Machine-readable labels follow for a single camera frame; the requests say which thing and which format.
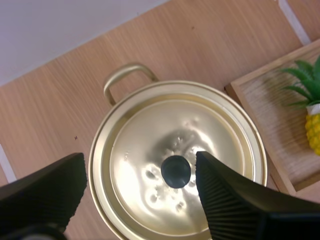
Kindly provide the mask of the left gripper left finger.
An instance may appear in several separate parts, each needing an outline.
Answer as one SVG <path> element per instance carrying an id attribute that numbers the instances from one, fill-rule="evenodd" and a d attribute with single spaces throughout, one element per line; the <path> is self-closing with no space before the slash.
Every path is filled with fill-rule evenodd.
<path id="1" fill-rule="evenodd" d="M 65 240 L 87 187 L 83 153 L 72 153 L 0 188 L 2 240 Z"/>

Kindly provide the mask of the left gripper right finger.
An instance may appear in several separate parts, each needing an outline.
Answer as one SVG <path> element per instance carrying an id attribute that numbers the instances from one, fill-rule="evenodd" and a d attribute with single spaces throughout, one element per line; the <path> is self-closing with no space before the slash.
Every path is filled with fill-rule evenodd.
<path id="1" fill-rule="evenodd" d="M 214 240 L 318 240 L 320 205 L 240 175 L 206 151 L 196 186 Z"/>

